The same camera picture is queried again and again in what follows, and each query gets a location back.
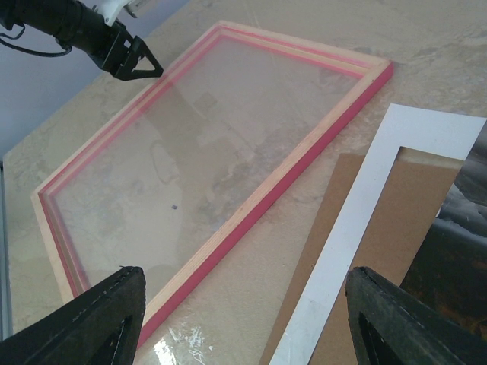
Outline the sunset landscape photo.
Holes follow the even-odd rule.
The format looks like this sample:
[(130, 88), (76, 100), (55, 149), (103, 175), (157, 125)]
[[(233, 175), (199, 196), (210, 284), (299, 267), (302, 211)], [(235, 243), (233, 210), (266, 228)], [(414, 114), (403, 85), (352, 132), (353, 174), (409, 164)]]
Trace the sunset landscape photo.
[(479, 133), (400, 287), (486, 337), (486, 130)]

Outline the clear plastic frame sheet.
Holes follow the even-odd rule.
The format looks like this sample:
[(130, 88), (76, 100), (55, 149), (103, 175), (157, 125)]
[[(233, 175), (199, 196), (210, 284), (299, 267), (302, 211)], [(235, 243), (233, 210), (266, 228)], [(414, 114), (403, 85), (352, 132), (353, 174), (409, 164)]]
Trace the clear plastic frame sheet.
[(49, 187), (76, 291), (133, 265), (157, 293), (358, 80), (229, 36), (202, 47)]

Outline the white mat board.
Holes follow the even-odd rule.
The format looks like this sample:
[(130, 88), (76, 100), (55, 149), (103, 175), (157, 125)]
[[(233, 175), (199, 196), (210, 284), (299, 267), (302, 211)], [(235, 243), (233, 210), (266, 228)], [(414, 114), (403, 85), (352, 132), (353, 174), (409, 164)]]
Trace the white mat board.
[(307, 364), (400, 148), (465, 160), (484, 117), (390, 104), (291, 315), (272, 364)]

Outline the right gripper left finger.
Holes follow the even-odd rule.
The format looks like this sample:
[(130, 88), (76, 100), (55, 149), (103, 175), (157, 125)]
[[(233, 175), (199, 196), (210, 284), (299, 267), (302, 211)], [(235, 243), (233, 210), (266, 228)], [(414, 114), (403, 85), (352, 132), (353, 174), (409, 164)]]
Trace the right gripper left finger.
[(145, 314), (142, 268), (125, 266), (1, 342), (2, 364), (132, 364)]

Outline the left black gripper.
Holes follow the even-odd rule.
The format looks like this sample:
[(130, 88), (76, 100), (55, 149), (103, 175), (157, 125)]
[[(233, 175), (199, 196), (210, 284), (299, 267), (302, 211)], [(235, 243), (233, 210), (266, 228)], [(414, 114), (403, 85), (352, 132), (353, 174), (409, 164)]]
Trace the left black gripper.
[(136, 36), (134, 39), (120, 21), (112, 27), (105, 26), (102, 44), (89, 57), (102, 71), (121, 81), (143, 78), (159, 78), (164, 69), (148, 48), (145, 41)]

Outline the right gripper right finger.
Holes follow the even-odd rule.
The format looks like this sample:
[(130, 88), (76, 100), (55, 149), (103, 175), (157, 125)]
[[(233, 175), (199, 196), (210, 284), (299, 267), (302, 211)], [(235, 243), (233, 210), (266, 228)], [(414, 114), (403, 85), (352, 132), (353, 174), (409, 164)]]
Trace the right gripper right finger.
[(349, 328), (359, 364), (485, 364), (486, 342), (369, 267), (347, 274)]

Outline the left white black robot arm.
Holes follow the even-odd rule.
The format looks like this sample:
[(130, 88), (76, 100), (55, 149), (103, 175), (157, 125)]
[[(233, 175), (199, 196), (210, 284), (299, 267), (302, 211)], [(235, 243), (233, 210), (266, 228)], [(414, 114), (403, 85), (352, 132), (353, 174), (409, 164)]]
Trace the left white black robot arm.
[[(85, 52), (102, 71), (121, 81), (159, 78), (163, 67), (139, 36), (132, 36), (118, 19), (121, 11), (136, 18), (147, 1), (102, 1), (93, 8), (72, 0), (24, 0), (1, 2), (1, 26), (16, 36), (1, 35), (1, 44), (32, 56), (55, 58), (72, 49)], [(32, 27), (54, 37), (61, 52), (41, 52), (10, 43)]]

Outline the pink wooden picture frame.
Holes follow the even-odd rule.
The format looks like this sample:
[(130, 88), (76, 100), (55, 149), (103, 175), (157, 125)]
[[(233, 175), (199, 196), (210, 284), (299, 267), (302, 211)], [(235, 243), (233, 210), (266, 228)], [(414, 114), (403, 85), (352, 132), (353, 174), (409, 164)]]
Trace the pink wooden picture frame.
[(145, 342), (151, 337), (166, 318), (226, 256), (269, 207), (310, 166), (348, 123), (355, 118), (359, 111), (387, 83), (393, 74), (393, 63), (390, 60), (362, 52), (340, 49), (229, 21), (219, 21), (211, 26), (174, 61), (161, 78), (146, 87), (138, 96), (124, 106), (34, 190), (32, 200), (37, 221), (62, 299), (65, 302), (73, 300), (94, 285), (82, 292), (77, 292), (75, 289), (66, 268), (62, 244), (59, 242), (56, 232), (56, 222), (49, 210), (49, 202), (46, 197), (49, 187), (72, 165), (74, 160), (78, 159), (88, 148), (94, 146), (100, 137), (110, 130), (113, 123), (125, 120), (142, 101), (157, 96), (167, 81), (173, 80), (176, 75), (182, 73), (193, 55), (219, 36), (247, 41), (254, 45), (268, 46), (294, 56), (304, 56), (306, 59), (315, 59), (335, 70), (356, 75), (359, 80), (157, 293), (148, 293), (146, 278), (146, 310), (139, 337), (140, 342)]

